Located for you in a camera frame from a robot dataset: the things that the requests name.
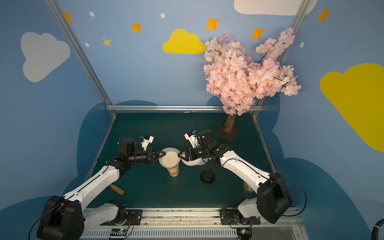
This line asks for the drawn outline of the black cup lid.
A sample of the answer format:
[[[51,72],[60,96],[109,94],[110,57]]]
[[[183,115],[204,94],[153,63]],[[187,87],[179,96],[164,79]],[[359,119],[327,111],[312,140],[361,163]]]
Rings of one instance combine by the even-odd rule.
[[[212,184],[215,180],[215,174],[213,171],[211,170],[204,170],[202,173],[201,173],[201,176],[200,176],[200,179],[201,181],[204,183],[204,184]]]

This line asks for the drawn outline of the paper milk tea cup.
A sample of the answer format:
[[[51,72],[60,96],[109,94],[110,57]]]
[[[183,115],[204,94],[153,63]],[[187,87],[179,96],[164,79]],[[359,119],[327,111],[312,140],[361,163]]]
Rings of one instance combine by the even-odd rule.
[[[172,177],[177,177],[180,172],[179,163],[180,158],[178,156],[179,152],[170,151],[167,152],[163,157],[163,164],[167,168],[169,174]]]

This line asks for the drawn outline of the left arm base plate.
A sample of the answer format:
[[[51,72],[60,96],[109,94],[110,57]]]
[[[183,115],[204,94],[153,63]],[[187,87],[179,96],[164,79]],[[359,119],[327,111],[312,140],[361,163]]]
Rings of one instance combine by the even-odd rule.
[[[124,214],[120,211],[114,220],[107,221],[102,226],[138,226],[141,223],[142,214],[143,210],[126,209]]]

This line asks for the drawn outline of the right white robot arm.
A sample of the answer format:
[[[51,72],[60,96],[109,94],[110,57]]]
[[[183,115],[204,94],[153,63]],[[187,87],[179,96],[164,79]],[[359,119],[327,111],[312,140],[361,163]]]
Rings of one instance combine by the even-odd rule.
[[[198,160],[212,161],[234,173],[256,192],[256,198],[244,200],[236,207],[243,218],[262,216],[274,224],[292,205],[293,199],[283,176],[251,165],[227,145],[218,144],[211,131],[204,130],[199,135],[189,131],[185,139],[191,146],[178,154],[185,163],[195,166]]]

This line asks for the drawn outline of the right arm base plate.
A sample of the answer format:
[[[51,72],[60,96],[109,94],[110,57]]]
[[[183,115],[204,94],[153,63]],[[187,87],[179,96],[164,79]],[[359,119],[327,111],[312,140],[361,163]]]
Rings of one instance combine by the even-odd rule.
[[[243,217],[237,209],[223,208],[219,210],[222,225],[260,225],[259,216]]]

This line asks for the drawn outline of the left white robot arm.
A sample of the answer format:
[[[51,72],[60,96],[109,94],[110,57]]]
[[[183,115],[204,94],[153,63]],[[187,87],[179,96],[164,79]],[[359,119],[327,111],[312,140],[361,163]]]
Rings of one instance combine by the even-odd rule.
[[[121,178],[133,164],[151,164],[165,156],[165,152],[149,147],[153,141],[147,136],[136,149],[136,141],[126,138],[118,142],[118,150],[99,172],[74,190],[52,196],[45,204],[42,217],[36,221],[40,240],[78,240],[87,232],[104,223],[123,226],[130,224],[126,205],[110,201],[98,208],[87,206],[107,187]]]

